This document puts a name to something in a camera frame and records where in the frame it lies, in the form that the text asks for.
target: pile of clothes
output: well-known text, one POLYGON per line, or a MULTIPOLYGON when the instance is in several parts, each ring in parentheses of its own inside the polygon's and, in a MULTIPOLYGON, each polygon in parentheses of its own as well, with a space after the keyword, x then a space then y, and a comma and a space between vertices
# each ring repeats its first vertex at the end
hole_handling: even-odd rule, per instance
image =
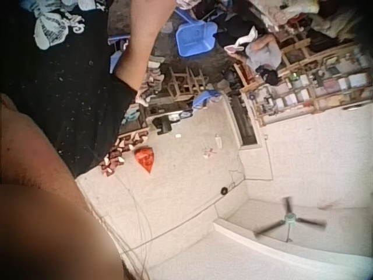
POLYGON ((136 103, 148 107, 150 99, 162 90, 164 74, 161 73, 160 65, 163 62, 164 57, 150 56, 144 80, 136 95, 136 103))

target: electrical wire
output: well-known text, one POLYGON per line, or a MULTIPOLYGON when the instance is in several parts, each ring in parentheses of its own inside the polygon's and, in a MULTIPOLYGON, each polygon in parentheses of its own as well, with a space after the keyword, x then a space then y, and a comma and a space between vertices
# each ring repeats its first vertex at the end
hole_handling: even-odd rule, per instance
MULTIPOLYGON (((245 180, 241 180, 239 183, 234 184, 234 188, 238 187, 238 186, 239 186, 240 184, 242 184, 244 181, 245 181, 245 180)), ((166 231, 166 232, 164 232, 164 233, 162 233, 162 234, 160 234, 160 235, 158 235, 158 236, 156 236, 156 237, 154 237, 154 238, 152 238, 152 239, 150 239, 150 240, 148 240, 148 241, 146 241, 146 242, 144 242, 144 243, 142 243, 142 244, 140 244, 140 245, 138 245, 138 246, 136 246, 136 247, 134 247, 134 248, 131 248, 131 249, 128 250, 127 252, 134 251, 134 250, 138 249, 139 247, 144 246, 145 244, 148 244, 149 242, 152 242, 152 241, 154 241, 154 240, 156 240, 156 239, 158 239, 158 238, 160 238, 160 237, 166 235, 167 233, 170 233, 170 232, 172 232, 173 230, 180 228, 181 226, 185 225, 186 223, 190 222, 191 220, 197 218, 199 215, 201 215, 202 213, 204 213, 204 211, 206 211, 206 210, 208 210, 210 207, 214 206, 216 203, 218 203, 218 202, 219 202, 220 200, 222 200, 224 197, 225 197, 225 195, 223 195, 223 196, 222 196, 222 195, 219 195, 219 198, 218 198, 218 199, 216 199, 213 203, 209 204, 208 206, 204 207, 204 208, 203 208, 201 211, 199 211, 197 214, 194 214, 192 217, 190 217, 190 218, 188 218, 187 220, 183 221, 183 222, 180 223, 179 225, 174 226, 173 228, 169 229, 168 231, 166 231)))

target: dark fabric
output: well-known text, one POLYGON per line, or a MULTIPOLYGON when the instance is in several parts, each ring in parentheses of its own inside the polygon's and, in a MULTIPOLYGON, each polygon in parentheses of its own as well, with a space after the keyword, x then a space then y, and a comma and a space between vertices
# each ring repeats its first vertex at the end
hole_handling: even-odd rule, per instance
POLYGON ((230 45, 234 45, 237 41, 237 38, 230 36, 227 32, 218 32, 214 34, 214 38, 216 39, 219 46, 222 48, 230 45))
POLYGON ((243 20, 238 15, 229 18, 229 20, 226 20, 226 17, 227 14, 224 13, 212 20, 220 30, 214 34, 214 37, 221 47, 234 45, 239 38, 249 35, 250 30, 255 26, 253 22, 243 20))
POLYGON ((4 2, 0 90, 44 131, 77 177, 110 150, 136 95, 109 74, 108 11, 76 7, 71 14, 83 16, 84 32, 70 30, 63 43, 41 50, 33 13, 4 2))

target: black object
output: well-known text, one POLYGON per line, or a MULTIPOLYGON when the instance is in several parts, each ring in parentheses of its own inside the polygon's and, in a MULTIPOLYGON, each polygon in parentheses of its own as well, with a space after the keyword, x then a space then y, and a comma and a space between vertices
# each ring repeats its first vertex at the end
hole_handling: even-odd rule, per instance
POLYGON ((277 86, 280 82, 279 74, 277 74, 276 70, 269 70, 261 65, 255 71, 260 74, 263 81, 271 86, 277 86))
POLYGON ((226 194, 228 193, 228 188, 226 188, 226 187, 221 188, 220 193, 221 193, 222 195, 226 195, 226 194))
POLYGON ((290 225, 295 224, 295 223, 303 223, 308 226, 313 226, 318 229, 325 229, 326 228, 326 222, 325 221, 319 221, 319 220, 309 220, 309 219, 303 219, 303 218, 298 218, 296 214, 293 212, 293 207, 291 206, 291 198, 290 197, 285 197, 283 199, 283 204, 285 208, 285 217, 283 220, 280 220, 276 223, 273 223, 269 226, 262 227, 256 231, 254 231, 254 236, 259 237, 260 235, 263 235, 264 233, 271 232, 283 225, 288 224, 288 232, 287 232, 287 239, 286 242, 291 241, 289 239, 289 234, 290 234, 290 225))
POLYGON ((164 115, 162 117, 159 117, 159 118, 155 118, 153 120, 153 124, 154 126, 160 130, 157 132, 158 135, 162 135, 162 134, 166 134, 166 133, 169 133, 170 131, 173 130, 171 124, 174 124, 174 123, 178 123, 180 120, 177 120, 177 121, 170 121, 170 119, 168 118, 167 115, 164 115))

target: red plastic bag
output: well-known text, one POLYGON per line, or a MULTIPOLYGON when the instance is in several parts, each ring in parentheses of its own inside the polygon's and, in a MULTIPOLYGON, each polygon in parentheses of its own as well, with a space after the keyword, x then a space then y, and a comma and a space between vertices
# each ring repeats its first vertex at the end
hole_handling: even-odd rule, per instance
POLYGON ((135 157, 138 163, 145 168, 146 171, 151 172, 154 163, 154 152, 152 148, 139 148, 135 151, 135 157))

